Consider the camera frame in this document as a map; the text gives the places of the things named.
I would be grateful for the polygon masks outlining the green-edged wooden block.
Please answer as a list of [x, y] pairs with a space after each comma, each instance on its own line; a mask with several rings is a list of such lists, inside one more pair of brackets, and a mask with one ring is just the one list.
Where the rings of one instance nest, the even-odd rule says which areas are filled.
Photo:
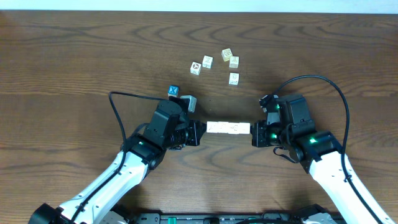
[[228, 128], [227, 128], [227, 133], [228, 134], [239, 134], [239, 123], [228, 123]]
[[217, 133], [229, 133], [229, 123], [228, 122], [223, 122], [219, 121], [217, 122]]

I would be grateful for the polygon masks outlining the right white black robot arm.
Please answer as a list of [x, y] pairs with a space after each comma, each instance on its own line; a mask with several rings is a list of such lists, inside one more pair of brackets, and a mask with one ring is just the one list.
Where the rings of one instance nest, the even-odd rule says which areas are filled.
[[266, 95], [259, 104], [267, 118], [251, 126], [254, 147], [287, 150], [331, 198], [346, 223], [392, 223], [360, 181], [330, 131], [318, 131], [302, 95]]

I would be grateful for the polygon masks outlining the wooden block with X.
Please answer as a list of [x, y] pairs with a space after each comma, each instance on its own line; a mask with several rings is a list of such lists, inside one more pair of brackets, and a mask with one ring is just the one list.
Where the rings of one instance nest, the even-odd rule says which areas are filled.
[[212, 64], [213, 64], [213, 57], [205, 55], [203, 57], [202, 67], [210, 69], [212, 67]]

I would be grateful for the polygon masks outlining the wooden block with red circle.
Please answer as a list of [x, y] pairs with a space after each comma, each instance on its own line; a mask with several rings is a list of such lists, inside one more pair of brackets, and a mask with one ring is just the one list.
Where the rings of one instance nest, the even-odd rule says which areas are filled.
[[192, 62], [192, 65], [190, 67], [190, 73], [194, 75], [199, 75], [201, 72], [201, 64], [197, 62]]

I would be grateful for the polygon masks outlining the wooden block beside yellow one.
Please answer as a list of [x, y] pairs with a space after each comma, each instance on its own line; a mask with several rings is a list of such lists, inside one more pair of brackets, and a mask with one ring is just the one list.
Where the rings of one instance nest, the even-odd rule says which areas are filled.
[[231, 56], [229, 58], [229, 68], [238, 68], [239, 67], [239, 57]]

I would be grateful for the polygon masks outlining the plain small wooden block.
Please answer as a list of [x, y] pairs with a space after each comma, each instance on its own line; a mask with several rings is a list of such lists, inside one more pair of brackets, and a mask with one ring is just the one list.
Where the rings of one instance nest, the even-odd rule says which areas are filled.
[[218, 122], [217, 121], [208, 121], [206, 123], [206, 131], [208, 133], [218, 133]]

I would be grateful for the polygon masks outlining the blue X wooden block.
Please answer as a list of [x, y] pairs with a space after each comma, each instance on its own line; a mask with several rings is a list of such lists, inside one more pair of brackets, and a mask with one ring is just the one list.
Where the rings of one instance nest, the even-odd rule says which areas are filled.
[[168, 96], [178, 97], [179, 87], [176, 85], [170, 85], [167, 94]]

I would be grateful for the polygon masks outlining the yellow-edged wooden block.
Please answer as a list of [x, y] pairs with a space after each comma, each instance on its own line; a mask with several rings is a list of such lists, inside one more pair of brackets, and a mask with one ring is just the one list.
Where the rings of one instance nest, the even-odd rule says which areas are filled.
[[222, 58], [223, 58], [223, 61], [224, 61], [224, 62], [227, 62], [227, 61], [229, 61], [230, 58], [233, 56], [233, 53], [232, 53], [232, 51], [231, 51], [230, 48], [228, 48], [228, 49], [223, 49], [223, 50], [221, 51], [221, 56], [222, 56]]

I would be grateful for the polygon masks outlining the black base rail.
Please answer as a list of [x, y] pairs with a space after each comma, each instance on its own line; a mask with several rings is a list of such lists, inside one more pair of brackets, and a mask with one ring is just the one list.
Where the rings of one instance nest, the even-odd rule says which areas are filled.
[[325, 208], [314, 204], [293, 212], [268, 210], [264, 213], [129, 213], [123, 206], [116, 205], [100, 223], [134, 223], [134, 224], [234, 224], [246, 220], [265, 220], [268, 223], [344, 223], [339, 213], [330, 213]]

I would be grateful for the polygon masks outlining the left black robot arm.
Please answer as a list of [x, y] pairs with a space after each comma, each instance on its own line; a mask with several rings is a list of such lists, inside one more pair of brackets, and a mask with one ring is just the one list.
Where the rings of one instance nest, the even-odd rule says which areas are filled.
[[159, 101], [142, 134], [124, 140], [113, 163], [87, 188], [53, 208], [42, 204], [30, 223], [99, 223], [130, 189], [140, 184], [163, 160], [167, 150], [198, 146], [206, 125], [191, 120], [197, 100], [191, 95]]

